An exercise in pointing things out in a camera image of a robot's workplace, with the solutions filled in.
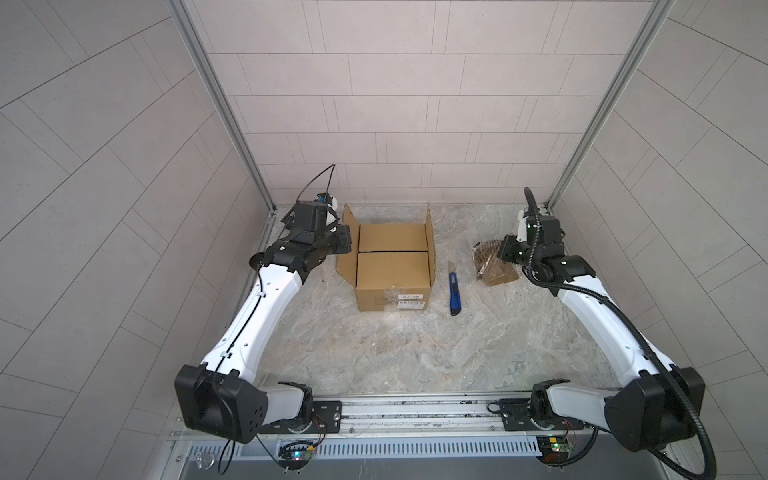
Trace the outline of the brown cardboard express box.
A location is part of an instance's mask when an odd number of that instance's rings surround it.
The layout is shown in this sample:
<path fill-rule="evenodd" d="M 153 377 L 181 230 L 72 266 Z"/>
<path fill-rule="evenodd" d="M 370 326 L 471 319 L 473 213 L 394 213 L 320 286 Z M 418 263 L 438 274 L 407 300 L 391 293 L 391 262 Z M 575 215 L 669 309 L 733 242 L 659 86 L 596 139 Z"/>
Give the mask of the brown cardboard express box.
<path fill-rule="evenodd" d="M 431 212 L 421 223 L 361 223 L 349 206 L 351 251 L 337 256 L 336 271 L 351 286 L 361 312 L 423 311 L 436 280 Z"/>

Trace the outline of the blue utility knife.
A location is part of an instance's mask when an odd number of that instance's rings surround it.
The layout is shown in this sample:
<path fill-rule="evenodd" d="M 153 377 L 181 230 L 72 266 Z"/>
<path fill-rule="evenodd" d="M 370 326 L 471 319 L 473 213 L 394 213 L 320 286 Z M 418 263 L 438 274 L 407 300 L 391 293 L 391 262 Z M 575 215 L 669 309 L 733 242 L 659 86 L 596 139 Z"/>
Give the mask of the blue utility knife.
<path fill-rule="evenodd" d="M 449 281 L 449 309 L 451 316 L 457 316 L 462 311 L 462 303 L 460 296 L 460 289 L 458 283 L 458 276 L 456 273 L 455 264 L 448 262 L 448 281 Z"/>

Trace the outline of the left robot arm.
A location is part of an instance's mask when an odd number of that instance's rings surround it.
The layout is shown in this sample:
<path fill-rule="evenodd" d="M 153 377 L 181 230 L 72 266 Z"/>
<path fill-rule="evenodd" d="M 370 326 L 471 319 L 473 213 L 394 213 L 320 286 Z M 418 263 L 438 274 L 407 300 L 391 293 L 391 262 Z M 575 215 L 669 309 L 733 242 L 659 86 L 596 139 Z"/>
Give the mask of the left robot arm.
<path fill-rule="evenodd" d="M 350 229 L 337 209 L 328 193 L 296 202 L 282 220 L 286 235 L 251 257 L 255 283 L 232 324 L 199 365 L 183 366 L 174 380 L 186 427 L 247 444 L 264 425 L 311 424 L 310 387 L 280 382 L 259 388 L 255 379 L 271 335 L 310 272 L 351 250 Z"/>

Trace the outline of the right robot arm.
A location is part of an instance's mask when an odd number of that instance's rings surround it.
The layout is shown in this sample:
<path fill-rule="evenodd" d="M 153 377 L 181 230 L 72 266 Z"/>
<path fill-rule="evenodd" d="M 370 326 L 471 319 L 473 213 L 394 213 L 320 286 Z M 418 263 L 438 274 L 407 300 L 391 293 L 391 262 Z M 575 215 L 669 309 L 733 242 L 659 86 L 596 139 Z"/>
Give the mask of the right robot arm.
<path fill-rule="evenodd" d="M 521 267 L 534 285 L 548 290 L 597 342 L 618 382 L 609 391 L 554 379 L 535 385 L 530 411 L 541 425 L 570 417 L 603 429 L 636 452 L 697 438 L 711 440 L 700 418 L 705 384 L 698 372 L 680 368 L 658 350 L 607 293 L 592 266 L 568 255 L 559 221 L 533 208 L 519 213 L 517 233 L 504 238 L 500 260 Z"/>

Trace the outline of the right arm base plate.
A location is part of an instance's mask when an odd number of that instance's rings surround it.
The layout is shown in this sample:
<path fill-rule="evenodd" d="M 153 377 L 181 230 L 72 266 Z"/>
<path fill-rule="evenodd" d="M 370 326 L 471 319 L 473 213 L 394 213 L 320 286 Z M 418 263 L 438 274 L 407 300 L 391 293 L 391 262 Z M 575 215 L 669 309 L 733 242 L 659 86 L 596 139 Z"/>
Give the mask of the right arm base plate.
<path fill-rule="evenodd" d="M 507 398 L 493 400 L 486 404 L 486 410 L 498 416 L 503 424 L 505 432 L 536 431 L 578 431 L 585 428 L 585 424 L 576 419 L 560 416 L 536 420 L 530 408 L 531 401 L 524 398 Z"/>

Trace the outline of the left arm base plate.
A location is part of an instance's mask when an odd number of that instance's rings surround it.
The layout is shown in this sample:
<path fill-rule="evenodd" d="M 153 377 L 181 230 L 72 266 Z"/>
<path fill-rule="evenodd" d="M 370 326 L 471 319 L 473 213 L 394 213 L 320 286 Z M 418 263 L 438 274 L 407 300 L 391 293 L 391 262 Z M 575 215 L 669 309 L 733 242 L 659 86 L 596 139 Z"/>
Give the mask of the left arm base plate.
<path fill-rule="evenodd" d="M 259 434 L 336 434 L 340 431 L 343 403 L 338 400 L 312 402 L 312 408 L 302 406 L 299 414 L 262 425 Z"/>

